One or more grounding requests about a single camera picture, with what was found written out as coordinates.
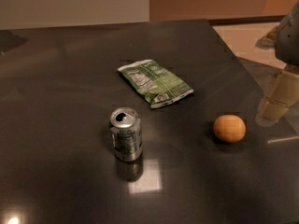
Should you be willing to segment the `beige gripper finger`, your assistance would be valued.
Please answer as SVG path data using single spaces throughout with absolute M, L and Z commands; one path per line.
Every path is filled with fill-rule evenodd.
M 279 122 L 299 101 L 299 66 L 287 64 L 270 83 L 259 103 L 255 121 L 262 127 Z

